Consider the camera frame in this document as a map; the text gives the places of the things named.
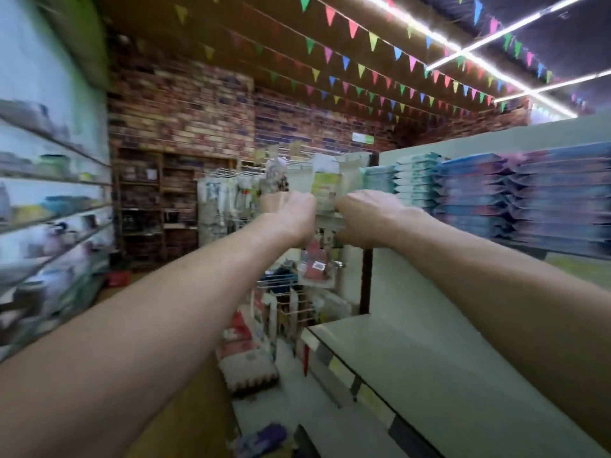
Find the person's left hand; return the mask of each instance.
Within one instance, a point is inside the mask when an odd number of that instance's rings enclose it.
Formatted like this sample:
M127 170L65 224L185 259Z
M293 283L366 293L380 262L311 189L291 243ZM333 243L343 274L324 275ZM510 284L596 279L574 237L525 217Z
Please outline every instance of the person's left hand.
M277 192L261 196L261 212L274 215L282 232L290 236L291 247L303 247L314 236L316 198L298 191Z

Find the ceiling light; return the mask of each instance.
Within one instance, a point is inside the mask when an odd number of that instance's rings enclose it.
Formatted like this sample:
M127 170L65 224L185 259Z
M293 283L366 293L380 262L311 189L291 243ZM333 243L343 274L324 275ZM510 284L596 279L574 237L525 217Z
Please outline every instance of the ceiling light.
M496 40L497 38L501 38L502 36L504 36L505 34L509 32L513 32L514 30L520 29L524 27L525 25L530 24L531 22L535 22L537 19L545 16L546 14L553 13L554 11L557 11L561 8L565 8L569 5L572 5L573 3L577 3L578 1L580 0L561 0L554 5L546 7L544 10L531 14L530 16L525 17L518 22L514 22L513 24L509 25L508 27L497 31L493 33L492 35L488 35L487 37L484 37L481 40L478 40L475 43L472 43L471 45L466 46L461 51L457 51L456 53L453 53L443 59L440 59L439 61L435 61L433 64L426 66L426 68L427 69L437 69L439 68L439 66L446 64L447 62L452 61L453 59L456 59L460 56L463 56L465 53L469 51L473 51L474 49L484 46L487 43L490 43L491 41Z
M414 18L414 16L412 16L411 14L406 13L405 11L401 11L401 10L397 9L396 7L394 7L394 6L388 6L384 0L367 0L367 1L369 1L370 3L378 6L378 8L386 11L387 13L392 14L397 19L399 19L402 22L408 24L410 27L412 27L413 29L419 31L420 33L423 33L424 35L428 35L433 40L435 40L436 42L440 43L443 46L448 47L452 51L457 52L457 51L460 51L462 49L462 47L460 45L454 43L453 41L447 40L447 38L445 36L443 36L441 33L436 32L436 31L432 31L426 24L424 24L423 22L421 22L421 21L417 20L416 18ZM476 63L477 65L479 65L481 68L485 69L487 72L489 72L493 76L496 76L497 78L499 78L501 80L504 80L508 84L511 84L511 85L513 85L516 88L519 88L520 90L522 90L523 92L525 92L527 94L532 94L534 99L538 99L543 104L546 104L546 106L549 106L549 107L555 109L556 111L560 112L561 114L564 114L565 116L570 117L570 118L578 117L578 114L575 114L568 107L563 106L561 103L557 102L556 100L552 100L552 99L546 98L545 96L542 96L542 95L540 95L538 93L534 93L531 90L530 86L520 82L519 80L515 79L514 77L511 77L511 76L508 76L506 74L503 74L495 66L493 66L489 62L485 61L484 59L482 59L482 58L480 58L478 56L475 56L473 53L467 52L467 53L463 54L463 56L465 56L465 58L467 58L468 60L473 61L474 63Z
M606 71L599 72L597 74L588 74L586 76L577 77L576 79L567 80L566 82L561 82L559 84L546 85L545 87L534 88L531 90L533 93L540 93L542 91L555 90L556 88L567 87L568 85L580 84L581 82L587 82L588 80L598 79L600 77L611 75L611 69L607 69ZM494 102L508 101L510 99L522 98L523 96L527 96L529 93L516 93L510 96L502 96L501 98L494 99Z

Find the person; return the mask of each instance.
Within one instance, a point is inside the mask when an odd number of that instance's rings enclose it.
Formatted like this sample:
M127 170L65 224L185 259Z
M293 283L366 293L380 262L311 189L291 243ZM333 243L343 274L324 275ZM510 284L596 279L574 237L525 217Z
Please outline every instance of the person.
M210 355L238 301L312 237L315 199L269 212L173 261L0 365L3 458L114 457ZM441 223L394 195L358 191L337 210L344 244L386 247L435 283L488 341L611 450L611 294Z

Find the person's right arm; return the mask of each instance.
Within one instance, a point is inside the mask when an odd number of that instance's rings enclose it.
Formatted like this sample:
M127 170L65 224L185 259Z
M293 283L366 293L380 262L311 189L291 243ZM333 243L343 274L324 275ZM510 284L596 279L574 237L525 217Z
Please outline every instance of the person's right arm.
M345 244L404 256L533 386L611 451L611 292L439 222L396 196L337 202Z

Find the stack of packages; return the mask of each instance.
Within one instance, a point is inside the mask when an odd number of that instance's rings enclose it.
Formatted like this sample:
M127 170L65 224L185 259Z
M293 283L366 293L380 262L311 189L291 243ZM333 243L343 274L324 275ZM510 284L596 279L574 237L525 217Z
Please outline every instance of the stack of packages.
M508 177L511 239L528 246L611 256L611 143L520 154Z
M434 216L483 238L507 238L512 231L507 199L511 173L507 159L493 153L441 162Z
M363 176L363 189L373 189L392 193L395 189L393 176L395 168L393 165L378 165L377 167L366 167L361 169Z
M437 206L434 174L442 158L436 153L414 154L397 159L394 183L404 206L421 207L429 214Z

